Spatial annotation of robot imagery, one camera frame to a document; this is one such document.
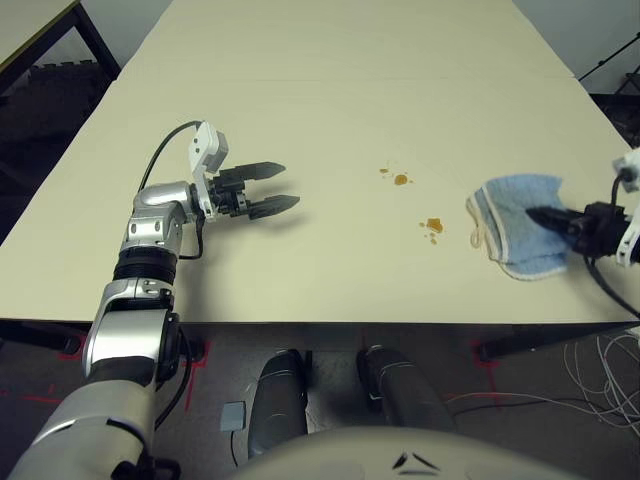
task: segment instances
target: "brown spill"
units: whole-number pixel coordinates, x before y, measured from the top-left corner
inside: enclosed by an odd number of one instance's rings
[[[444,231],[444,226],[440,223],[439,218],[429,218],[427,220],[427,228],[437,233],[442,233]]]
[[[393,179],[393,183],[396,185],[404,185],[407,181],[409,181],[409,179],[406,175],[396,175],[396,178]]]

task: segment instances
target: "black cable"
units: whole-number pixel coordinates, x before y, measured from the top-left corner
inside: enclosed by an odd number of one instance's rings
[[[184,367],[184,375],[182,376],[182,381],[180,382],[180,386],[178,387],[178,390],[176,390],[176,393],[173,395],[173,398],[171,399],[169,404],[164,408],[162,413],[158,415],[158,418],[156,418],[155,427],[154,427],[156,430],[158,429],[158,427],[160,427],[160,425],[162,425],[162,422],[166,420],[166,418],[171,413],[171,410],[173,410],[173,408],[178,404],[178,402],[180,401],[180,397],[182,397],[182,394],[184,393],[185,389],[187,388],[187,384],[189,383],[189,379],[191,378],[191,365],[192,365],[191,345],[189,345],[189,340],[187,340],[187,337],[185,336],[184,331],[182,330],[182,327],[179,327],[178,331],[180,332],[180,341],[182,343],[182,346],[185,350],[185,355],[187,357],[187,364]]]
[[[620,182],[624,180],[625,174],[620,172],[616,179],[613,181],[613,186],[611,187],[611,209],[615,211],[615,207],[618,204],[618,187],[620,187]]]
[[[567,397],[567,398],[551,398],[550,400],[554,400],[556,402],[582,402],[584,404],[587,405],[591,405],[592,407],[595,407],[597,409],[600,410],[600,412],[605,412],[607,409],[605,407],[603,407],[602,405],[599,405],[597,403],[591,402],[589,400],[585,400],[584,398],[571,398],[571,397]],[[506,403],[506,404],[500,404],[500,405],[496,405],[496,404],[489,404],[489,405],[479,405],[477,407],[471,407],[471,408],[465,408],[464,410],[459,410],[457,412],[454,412],[451,414],[452,417],[457,417],[458,415],[463,415],[465,413],[470,413],[470,412],[475,412],[477,410],[484,410],[485,408],[502,408],[502,407],[524,407],[527,405],[539,405],[542,403],[548,403],[550,405],[556,405],[554,403],[548,402],[546,400],[532,400],[530,402],[520,402],[520,403]],[[612,412],[609,415],[615,415],[616,417],[620,417],[620,418],[624,418],[624,415],[617,413],[617,412]]]
[[[598,284],[598,286],[604,291],[604,293],[609,295],[609,297],[614,302],[616,302],[618,305],[624,308],[627,312],[629,312],[631,315],[633,315],[638,320],[640,320],[640,312],[637,311],[635,308],[633,308],[631,305],[629,305],[624,300],[624,298],[618,295],[616,291],[613,288],[611,288],[611,286],[604,279],[604,277],[600,273],[600,270],[598,270],[598,267],[596,267],[596,259],[589,258],[586,255],[582,258],[584,259],[584,264],[587,266],[587,271],[589,272],[593,280]]]
[[[236,452],[234,452],[233,450],[233,434],[235,432],[233,430],[231,430],[231,440],[230,440],[230,445],[231,445],[231,458],[233,458],[233,464],[236,466],[236,468],[238,468],[238,460],[236,460]]]
[[[180,255],[180,260],[197,260],[202,257],[204,242],[202,240],[202,228],[204,227],[204,214],[200,212],[196,218],[196,237],[198,239],[198,253],[196,255]]]
[[[167,144],[171,141],[171,139],[175,137],[178,133],[180,133],[182,130],[186,130],[189,127],[196,127],[196,128],[200,127],[201,123],[202,122],[199,120],[193,120],[191,122],[183,123],[182,125],[174,128],[173,130],[171,130],[171,132],[169,132],[169,135],[167,135],[164,138],[162,143],[158,146],[158,148],[156,148],[156,151],[151,157],[151,160],[149,160],[149,165],[147,165],[147,169],[145,170],[144,175],[142,176],[142,181],[140,182],[140,186],[138,187],[138,192],[142,190],[147,184],[147,180],[149,180],[149,175],[151,175],[151,170],[153,170],[153,166],[155,165],[156,160],[162,153],[162,150],[164,150],[164,147],[166,147]]]
[[[620,182],[622,182],[623,180],[628,180],[630,174],[631,173],[627,169],[622,169],[620,173],[618,173],[618,175],[616,176],[615,180],[613,181],[613,185],[611,186],[611,218],[612,219],[615,215],[616,206],[618,204],[618,189],[620,187]],[[604,293],[609,295],[609,297],[614,302],[616,302],[618,305],[624,308],[627,312],[629,312],[631,315],[633,315],[638,320],[640,320],[640,312],[635,308],[633,308],[630,304],[628,304],[624,300],[624,298],[618,295],[616,291],[613,288],[611,288],[611,286],[604,279],[604,277],[602,276],[602,273],[600,273],[600,270],[598,270],[598,267],[596,267],[596,259],[589,258],[586,255],[584,255],[582,258],[584,260],[584,264],[587,267],[587,271],[589,272],[589,275],[591,275],[591,278],[593,278],[593,280],[604,291]]]

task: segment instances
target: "black table leg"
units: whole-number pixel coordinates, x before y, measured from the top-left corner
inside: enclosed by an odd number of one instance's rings
[[[18,343],[26,343],[37,347],[57,350],[73,355],[80,348],[80,339],[74,335],[44,331],[15,321],[0,321],[0,338]]]
[[[480,360],[488,362],[512,353],[535,350],[598,333],[626,330],[638,325],[640,322],[514,325],[513,335],[482,343],[475,350]]]
[[[76,5],[73,10],[73,14],[76,16],[76,30],[84,40],[84,42],[91,50],[91,53],[96,57],[98,63],[102,66],[109,79],[112,81],[118,78],[120,75],[120,65],[113,58],[111,51],[102,40],[100,33],[96,29],[95,25],[87,15],[87,11],[82,4]]]

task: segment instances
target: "red tape mark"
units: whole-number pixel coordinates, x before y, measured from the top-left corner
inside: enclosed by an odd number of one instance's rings
[[[76,353],[74,353],[73,355],[68,355],[66,353],[59,353],[58,354],[58,360],[64,360],[64,361],[75,361],[75,360],[80,360],[82,358],[82,351],[84,350],[84,342],[87,341],[87,336],[86,335],[78,335],[78,338],[80,339],[80,347],[78,348],[78,351]]]
[[[23,395],[20,397],[21,400],[26,400],[29,402],[39,402],[39,403],[61,403],[61,398],[47,398],[47,397],[38,397],[36,395]]]
[[[204,344],[204,355],[199,362],[194,362],[191,364],[191,379],[189,380],[189,387],[187,389],[187,398],[184,402],[184,411],[188,412],[191,408],[191,399],[193,397],[193,385],[196,383],[196,372],[199,368],[205,368],[207,366],[207,361],[209,360],[209,350],[211,349],[211,342],[206,342]]]
[[[493,360],[493,361],[490,361],[490,362],[482,361],[480,359],[480,356],[478,355],[478,351],[477,351],[477,348],[476,348],[481,344],[482,344],[482,342],[479,341],[479,340],[473,340],[471,342],[471,355],[473,357],[473,364],[476,366],[476,368],[481,368],[485,372],[487,372],[487,378],[489,380],[489,388],[491,389],[492,392],[497,392],[498,388],[496,386],[496,379],[495,379],[495,376],[493,375],[493,370],[498,365],[500,365],[500,362],[498,362],[497,360]],[[493,398],[493,402],[496,404],[496,407],[499,407],[500,403],[501,403],[500,396],[491,395],[491,398]]]

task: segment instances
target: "white bracket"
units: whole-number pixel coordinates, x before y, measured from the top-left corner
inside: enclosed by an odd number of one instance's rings
[[[616,251],[616,262],[623,267],[631,266],[631,254],[633,253],[633,249],[638,244],[638,240],[640,239],[640,204],[636,207],[635,212],[633,212],[633,217],[631,218],[631,222],[627,227],[626,232],[622,236],[620,240],[620,244],[618,245],[618,251]]]
[[[189,145],[189,165],[196,185],[198,204],[208,222],[215,220],[217,208],[211,204],[205,173],[216,173],[229,153],[227,139],[207,122],[202,122]]]
[[[622,182],[625,192],[637,192],[640,190],[640,148],[630,151],[624,157],[613,161],[613,169],[616,173],[627,168],[635,173],[635,178],[630,182]]]

